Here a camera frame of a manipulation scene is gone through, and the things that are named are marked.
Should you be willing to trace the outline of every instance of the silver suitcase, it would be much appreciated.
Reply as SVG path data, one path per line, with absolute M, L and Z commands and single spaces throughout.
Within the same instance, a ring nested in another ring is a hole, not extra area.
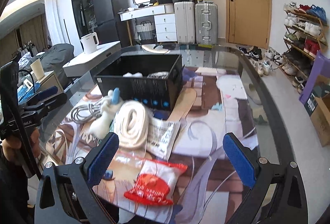
M 198 44 L 217 44 L 218 6 L 214 3 L 195 4 L 195 25 Z
M 195 43 L 194 3 L 176 2 L 174 3 L 174 13 L 178 43 Z

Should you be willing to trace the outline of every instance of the red and white bag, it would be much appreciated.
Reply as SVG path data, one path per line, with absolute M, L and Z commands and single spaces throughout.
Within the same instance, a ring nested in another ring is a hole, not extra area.
M 172 205 L 175 185 L 186 170 L 183 164 L 146 160 L 133 189 L 124 196 L 144 205 Z

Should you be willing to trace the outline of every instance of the metal screw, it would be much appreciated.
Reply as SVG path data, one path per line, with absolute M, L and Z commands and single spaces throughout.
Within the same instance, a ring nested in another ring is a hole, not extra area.
M 266 163 L 268 163 L 268 160 L 265 157 L 260 157 L 259 162 L 262 164 L 266 164 Z
M 82 157 L 78 157 L 78 158 L 75 159 L 75 163 L 76 163 L 76 164 L 80 164 L 80 163 L 82 163 L 83 161 L 84 161 L 84 158 L 82 158 Z
M 296 168 L 298 165 L 297 165 L 296 162 L 292 161 L 292 162 L 290 162 L 290 166 L 291 166 L 292 168 Z
M 53 165 L 53 163 L 51 161 L 49 161 L 48 163 L 46 163 L 45 167 L 46 168 L 51 168 Z

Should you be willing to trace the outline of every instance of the red sneaker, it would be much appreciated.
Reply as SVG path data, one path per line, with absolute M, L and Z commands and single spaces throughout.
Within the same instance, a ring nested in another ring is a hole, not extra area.
M 311 51 L 311 40 L 306 39 L 305 40 L 305 47 L 304 47 L 304 52 L 309 53 Z
M 310 9 L 311 7 L 309 7 L 308 5 L 299 5 L 299 8 L 297 8 L 297 12 L 300 13 L 307 13 L 307 11 Z
M 320 49 L 320 45 L 317 42 L 310 41 L 312 43 L 311 50 L 309 52 L 309 55 L 312 57 L 316 57 L 317 51 Z

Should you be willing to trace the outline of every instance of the black clothes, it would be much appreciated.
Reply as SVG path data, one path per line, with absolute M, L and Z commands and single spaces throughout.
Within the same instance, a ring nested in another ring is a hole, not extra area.
M 23 168 L 9 162 L 0 146 L 0 222 L 26 224 L 28 200 L 27 177 Z

